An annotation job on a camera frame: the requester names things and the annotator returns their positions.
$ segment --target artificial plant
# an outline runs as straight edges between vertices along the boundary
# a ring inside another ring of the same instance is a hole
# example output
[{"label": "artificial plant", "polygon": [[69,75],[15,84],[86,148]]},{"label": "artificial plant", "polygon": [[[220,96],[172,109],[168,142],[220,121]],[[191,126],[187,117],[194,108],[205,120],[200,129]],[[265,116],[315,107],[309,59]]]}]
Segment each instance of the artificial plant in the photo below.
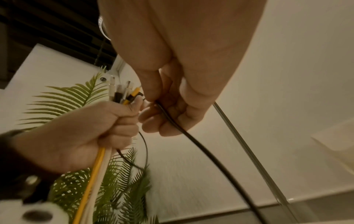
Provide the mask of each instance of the artificial plant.
[{"label": "artificial plant", "polygon": [[[72,87],[47,86],[55,92],[43,92],[35,96],[45,98],[29,105],[41,106],[30,108],[26,114],[40,114],[38,117],[27,118],[29,122],[22,124],[42,125],[57,116],[71,110],[93,103],[96,100],[108,98],[105,82],[97,83],[104,73],[101,69],[89,81],[75,84]],[[130,148],[125,154],[126,158],[134,163],[136,150]],[[58,178],[51,187],[49,201],[59,205],[69,216],[72,222],[78,209],[80,200],[90,178],[90,168],[77,172],[69,172]],[[95,224],[140,224],[149,222],[158,224],[157,217],[148,218],[146,211],[145,194],[150,189],[150,177],[147,166],[144,171],[133,174],[133,166],[114,155],[108,165],[104,176],[93,217]]]}]

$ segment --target metal rod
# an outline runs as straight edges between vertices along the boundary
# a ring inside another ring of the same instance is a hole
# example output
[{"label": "metal rod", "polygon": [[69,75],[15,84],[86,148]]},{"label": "metal rod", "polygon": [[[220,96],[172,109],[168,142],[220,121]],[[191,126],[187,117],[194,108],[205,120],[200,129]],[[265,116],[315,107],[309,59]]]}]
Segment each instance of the metal rod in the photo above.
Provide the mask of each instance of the metal rod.
[{"label": "metal rod", "polygon": [[219,105],[214,102],[213,104],[214,108],[216,111],[219,113],[220,117],[223,119],[233,136],[237,139],[243,150],[246,152],[247,156],[250,158],[252,161],[253,165],[257,168],[258,172],[261,174],[263,177],[264,181],[268,185],[268,188],[278,201],[278,203],[284,208],[284,211],[287,213],[289,218],[291,219],[292,222],[294,223],[300,223],[299,218],[295,214],[295,212],[292,210],[290,207],[290,204],[283,194],[277,184],[274,182],[272,177],[269,175],[269,173],[265,170],[264,166],[260,163],[256,155],[252,152],[250,147],[247,145],[247,143],[244,141],[240,133],[236,130],[234,125],[231,123],[231,121],[228,119],[226,114],[222,111],[222,109],[219,107]]}]

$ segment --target hand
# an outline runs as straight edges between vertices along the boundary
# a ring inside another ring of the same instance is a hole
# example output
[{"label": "hand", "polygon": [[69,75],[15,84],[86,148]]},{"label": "hand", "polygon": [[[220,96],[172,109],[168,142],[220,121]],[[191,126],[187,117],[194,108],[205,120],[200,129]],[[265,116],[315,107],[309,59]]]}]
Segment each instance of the hand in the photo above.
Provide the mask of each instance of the hand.
[{"label": "hand", "polygon": [[130,105],[102,101],[68,112],[13,138],[13,147],[38,166],[55,173],[91,167],[99,147],[124,149],[139,132],[142,98]]},{"label": "hand", "polygon": [[[108,35],[146,99],[184,128],[200,122],[238,67],[265,0],[99,0]],[[145,132],[180,134],[151,104]]]}]

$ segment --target black sleeve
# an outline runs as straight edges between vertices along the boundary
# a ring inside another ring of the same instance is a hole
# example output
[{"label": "black sleeve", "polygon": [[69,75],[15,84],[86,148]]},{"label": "black sleeve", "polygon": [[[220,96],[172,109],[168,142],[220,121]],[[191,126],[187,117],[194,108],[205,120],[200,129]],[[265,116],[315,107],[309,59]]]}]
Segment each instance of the black sleeve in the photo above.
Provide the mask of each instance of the black sleeve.
[{"label": "black sleeve", "polygon": [[45,201],[50,186],[60,175],[43,170],[13,149],[11,138],[19,133],[10,131],[0,135],[0,200]]}]

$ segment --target sleeve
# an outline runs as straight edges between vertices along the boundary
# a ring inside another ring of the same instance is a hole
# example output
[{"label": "sleeve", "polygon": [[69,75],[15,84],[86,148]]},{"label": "sleeve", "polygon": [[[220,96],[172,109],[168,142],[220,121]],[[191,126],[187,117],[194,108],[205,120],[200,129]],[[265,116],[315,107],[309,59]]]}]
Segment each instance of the sleeve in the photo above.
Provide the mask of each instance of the sleeve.
[{"label": "sleeve", "polygon": [[45,201],[50,186],[60,175],[43,170],[13,149],[11,138],[21,132],[0,135],[0,200]]}]

